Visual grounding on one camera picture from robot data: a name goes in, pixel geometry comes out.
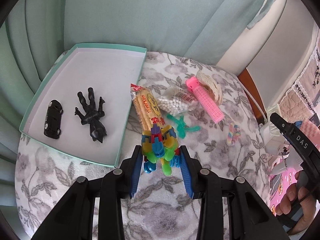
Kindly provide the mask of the person's right hand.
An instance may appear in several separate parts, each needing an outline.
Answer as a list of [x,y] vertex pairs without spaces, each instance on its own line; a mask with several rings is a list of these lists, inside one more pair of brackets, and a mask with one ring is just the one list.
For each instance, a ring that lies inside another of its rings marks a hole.
[[276,218],[291,239],[319,239],[319,201],[308,190],[304,171],[296,174],[297,182],[291,184],[276,206]]

